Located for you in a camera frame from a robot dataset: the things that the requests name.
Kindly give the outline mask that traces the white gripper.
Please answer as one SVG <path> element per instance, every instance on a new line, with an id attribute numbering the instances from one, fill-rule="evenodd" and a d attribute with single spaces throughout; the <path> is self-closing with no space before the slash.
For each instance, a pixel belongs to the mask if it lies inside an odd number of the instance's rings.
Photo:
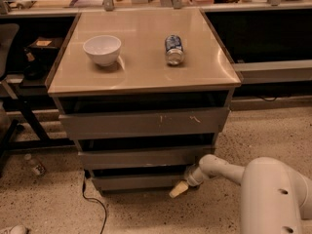
<path id="1" fill-rule="evenodd" d="M 184 180 L 178 182 L 169 193 L 171 198 L 175 198 L 188 190 L 189 186 L 199 186 L 204 182 L 204 176 L 201 169 L 197 165 L 188 167 L 184 173 Z"/>

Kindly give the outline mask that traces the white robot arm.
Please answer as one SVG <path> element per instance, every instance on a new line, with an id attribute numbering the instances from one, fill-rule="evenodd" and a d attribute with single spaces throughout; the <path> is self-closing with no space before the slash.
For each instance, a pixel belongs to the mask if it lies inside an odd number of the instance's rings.
<path id="1" fill-rule="evenodd" d="M 269 157 L 242 167 L 205 155 L 186 170 L 170 196 L 215 177 L 241 186 L 241 234 L 303 234 L 302 222 L 312 219 L 312 180 Z"/>

